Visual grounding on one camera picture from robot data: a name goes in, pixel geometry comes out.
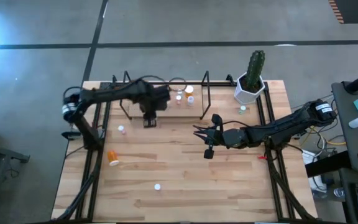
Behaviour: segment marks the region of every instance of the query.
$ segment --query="cactus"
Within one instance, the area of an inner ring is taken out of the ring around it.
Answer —
[[[247,75],[241,80],[241,87],[245,91],[256,93],[260,89],[260,74],[265,63],[265,52],[256,50],[249,59]]]

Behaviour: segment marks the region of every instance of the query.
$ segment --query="white hexagonal pot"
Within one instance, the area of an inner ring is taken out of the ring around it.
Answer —
[[[260,83],[261,83],[261,87],[260,90],[256,93],[251,93],[248,91],[245,91],[241,88],[241,84],[240,84],[240,78],[242,78],[243,76],[246,76],[247,73],[245,72],[244,74],[242,74],[238,79],[237,79],[237,87],[236,90],[234,92],[234,99],[236,99],[241,105],[246,105],[249,103],[253,103],[256,101],[256,98],[258,98],[258,96],[262,93],[262,91],[265,89],[265,84],[264,81],[262,80],[262,77],[260,78]]]

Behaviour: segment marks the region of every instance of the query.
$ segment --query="small bottle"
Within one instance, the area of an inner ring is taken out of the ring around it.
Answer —
[[[177,95],[177,104],[179,105],[181,103],[181,95]]]
[[[243,114],[243,113],[245,113],[245,112],[246,112],[246,109],[247,109],[247,107],[246,107],[246,106],[244,106],[244,105],[240,106],[240,109],[239,109],[239,114]]]
[[[349,127],[351,128],[358,128],[358,118],[353,119],[349,122]]]
[[[114,151],[108,151],[107,158],[109,159],[109,166],[115,166],[119,163],[117,155]]]
[[[343,187],[338,187],[338,188],[334,189],[334,195],[336,197],[344,197],[345,191],[343,190]]]
[[[118,126],[118,131],[120,131],[120,132],[121,132],[121,134],[126,134],[126,133],[127,133],[127,132],[125,131],[124,126],[123,126],[123,125]]]
[[[189,96],[189,97],[187,98],[187,105],[193,106],[193,103],[194,103],[194,97]]]
[[[193,96],[194,88],[190,85],[188,85],[185,89],[185,96],[186,98],[189,98],[189,96]]]

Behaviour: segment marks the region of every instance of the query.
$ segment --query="white bottle cap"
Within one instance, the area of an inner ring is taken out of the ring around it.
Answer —
[[[194,103],[194,97],[189,96],[189,97],[187,98],[187,102],[188,102],[189,104],[193,104],[193,103]]]
[[[111,161],[110,163],[109,163],[109,165],[110,166],[115,166],[115,165],[117,165],[119,163],[119,161]]]
[[[154,189],[155,190],[161,190],[161,185],[160,184],[155,184]]]
[[[185,92],[192,93],[194,91],[194,88],[192,86],[187,86],[185,89]]]
[[[351,128],[358,128],[358,118],[349,122],[349,127]]]

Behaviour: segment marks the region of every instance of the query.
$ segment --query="yellow cable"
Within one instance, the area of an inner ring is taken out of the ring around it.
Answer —
[[[310,134],[311,134],[311,130],[308,132],[308,135],[306,136],[305,140],[303,140],[303,142],[300,144],[300,147],[302,147],[302,145],[308,140]]]
[[[327,141],[327,144],[332,144],[333,146],[344,146],[344,145],[346,145],[346,142],[330,142],[330,141]]]
[[[311,126],[310,129],[312,129],[313,131],[316,131],[314,126]],[[346,145],[346,142],[331,142],[331,141],[326,141],[327,144],[333,145],[333,146],[344,146]]]

